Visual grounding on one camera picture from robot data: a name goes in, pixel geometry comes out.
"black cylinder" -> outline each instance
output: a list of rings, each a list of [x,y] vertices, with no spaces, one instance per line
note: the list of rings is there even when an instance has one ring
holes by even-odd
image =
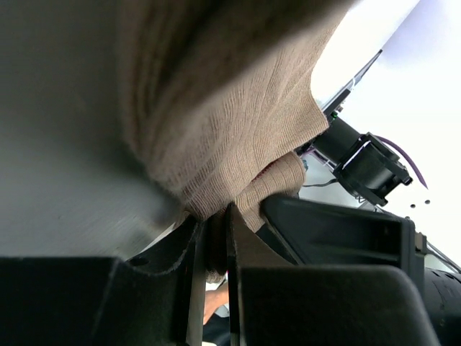
[[[339,117],[313,143],[313,147],[336,166],[359,139],[360,133]]]
[[[442,346],[461,345],[461,274],[425,269],[424,304]]]

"beige cloth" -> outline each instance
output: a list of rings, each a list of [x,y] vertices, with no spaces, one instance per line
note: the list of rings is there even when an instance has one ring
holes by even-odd
[[[131,149],[196,217],[234,200],[256,230],[259,201],[304,181],[289,153],[327,128],[310,76],[350,1],[122,3],[120,99]]]

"ribbed fabric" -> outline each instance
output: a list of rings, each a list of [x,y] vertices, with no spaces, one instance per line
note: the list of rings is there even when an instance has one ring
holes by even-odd
[[[256,226],[256,200],[299,189],[302,166],[289,154],[264,193],[251,188],[269,175],[254,178],[327,128],[310,76],[350,1],[122,3],[120,99],[131,149],[196,217],[235,200]],[[280,167],[290,164],[297,172],[283,180],[291,173]]]

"hole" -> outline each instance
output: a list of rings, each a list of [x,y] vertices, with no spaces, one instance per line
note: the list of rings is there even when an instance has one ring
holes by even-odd
[[[140,267],[141,265],[147,265],[149,263],[149,260],[145,257],[133,257],[130,259],[130,264],[133,267]]]

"gray surface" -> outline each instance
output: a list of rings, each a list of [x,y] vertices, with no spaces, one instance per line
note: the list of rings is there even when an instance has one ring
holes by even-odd
[[[116,1],[0,6],[0,255],[129,257],[174,220],[120,143]]]

